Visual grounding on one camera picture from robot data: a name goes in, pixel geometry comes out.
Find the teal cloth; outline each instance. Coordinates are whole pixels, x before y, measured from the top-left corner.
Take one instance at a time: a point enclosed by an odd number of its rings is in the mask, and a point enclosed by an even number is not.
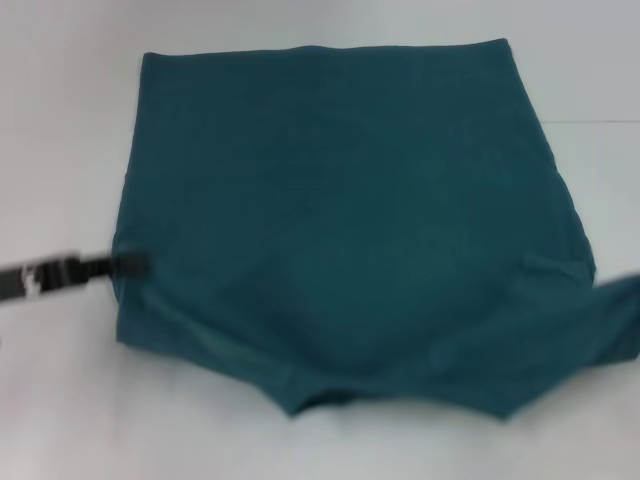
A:
[[[146,54],[118,338],[287,412],[389,396],[500,417],[635,358],[506,40]]]

